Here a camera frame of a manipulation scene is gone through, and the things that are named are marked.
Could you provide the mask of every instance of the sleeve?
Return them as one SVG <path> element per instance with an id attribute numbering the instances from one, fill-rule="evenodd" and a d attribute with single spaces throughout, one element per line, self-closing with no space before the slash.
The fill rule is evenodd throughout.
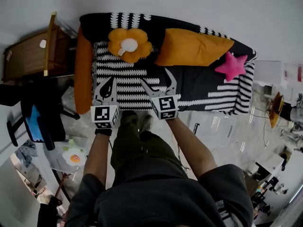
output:
<path id="1" fill-rule="evenodd" d="M 94 206 L 105 187 L 93 174 L 83 176 L 80 188 L 71 200 L 65 227 L 83 227 L 90 223 L 94 215 Z"/>
<path id="2" fill-rule="evenodd" d="M 253 207 L 240 168 L 235 165 L 220 166 L 204 173 L 198 181 L 215 202 L 223 201 L 227 212 L 234 214 L 244 227 L 252 225 Z"/>

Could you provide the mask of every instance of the shoe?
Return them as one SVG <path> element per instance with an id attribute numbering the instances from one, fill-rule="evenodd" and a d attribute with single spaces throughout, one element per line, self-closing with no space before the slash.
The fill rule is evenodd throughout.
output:
<path id="1" fill-rule="evenodd" d="M 151 131 L 152 123 L 153 123 L 153 117 L 150 114 L 146 115 L 140 125 L 139 134 L 141 134 L 144 131 Z"/>

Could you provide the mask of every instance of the star-shaped cushion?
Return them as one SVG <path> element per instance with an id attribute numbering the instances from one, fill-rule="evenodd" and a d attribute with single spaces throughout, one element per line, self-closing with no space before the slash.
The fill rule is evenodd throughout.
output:
<path id="1" fill-rule="evenodd" d="M 236 58 L 232 53 L 228 51 L 225 55 L 225 62 L 214 70 L 220 73 L 224 73 L 226 75 L 226 80 L 231 81 L 236 76 L 246 73 L 244 69 L 244 63 L 246 59 L 247 55 L 242 55 Z"/>

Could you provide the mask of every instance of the flower-shaped cushion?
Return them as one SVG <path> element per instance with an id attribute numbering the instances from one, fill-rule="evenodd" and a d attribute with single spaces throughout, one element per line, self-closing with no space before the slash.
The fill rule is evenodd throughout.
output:
<path id="1" fill-rule="evenodd" d="M 135 63 L 152 52 L 152 44 L 147 41 L 147 34 L 138 28 L 117 28 L 109 33 L 108 38 L 108 50 L 128 63 Z"/>

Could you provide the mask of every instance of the gray t-shirt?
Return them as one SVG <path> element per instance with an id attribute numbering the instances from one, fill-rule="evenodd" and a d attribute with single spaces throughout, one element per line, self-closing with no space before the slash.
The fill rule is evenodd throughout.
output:
<path id="1" fill-rule="evenodd" d="M 117 173 L 105 191 L 85 175 L 73 197 L 66 227 L 83 226 L 244 226 L 253 209 L 241 169 L 225 165 L 189 179 L 175 164 L 141 158 Z"/>

